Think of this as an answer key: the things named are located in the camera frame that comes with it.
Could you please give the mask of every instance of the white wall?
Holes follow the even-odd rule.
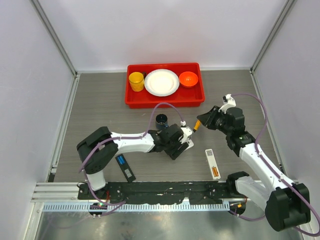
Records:
[[[251,67],[286,0],[40,0],[78,71]]]
[[[257,69],[286,172],[320,213],[320,1],[297,1]],[[318,231],[318,224],[312,223]]]
[[[0,1],[0,235],[22,239],[72,75],[28,0]]]

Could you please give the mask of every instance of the table surface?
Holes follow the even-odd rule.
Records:
[[[179,111],[191,128],[196,116],[208,112],[214,105],[222,105],[225,94],[256,94],[248,70],[202,71],[205,102],[199,107],[181,107]],[[152,109],[130,109],[124,101],[126,73],[81,74],[76,91],[55,182],[81,182],[83,174],[78,174],[81,161],[77,144],[97,128],[107,126],[116,133],[141,133],[146,130]],[[237,106],[243,109],[246,129],[257,136],[264,124],[264,116],[259,103],[248,96],[237,96]],[[180,118],[172,108],[160,108],[157,114],[168,116],[168,123],[179,124]],[[258,179],[251,168],[231,151],[225,135],[219,131],[200,127],[192,136],[194,147],[176,160],[171,160],[164,152],[126,153],[125,157],[136,177],[136,181],[208,181],[212,180],[205,150],[213,149],[214,156],[225,180],[229,174],[245,171]],[[276,154],[266,131],[260,145],[268,157],[278,166]],[[107,181],[126,181],[116,160],[113,159],[104,169]]]

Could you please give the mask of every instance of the yellow cup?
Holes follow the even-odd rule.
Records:
[[[129,83],[133,91],[140,92],[145,86],[145,77],[141,72],[133,72],[129,75]]]

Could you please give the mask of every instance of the plate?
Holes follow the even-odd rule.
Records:
[[[157,69],[150,72],[144,80],[145,89],[157,97],[173,94],[179,88],[179,77],[170,70]]]

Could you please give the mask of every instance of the black cup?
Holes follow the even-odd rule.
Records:
[[[164,114],[159,114],[155,117],[155,126],[158,130],[164,130],[168,127],[168,117]]]

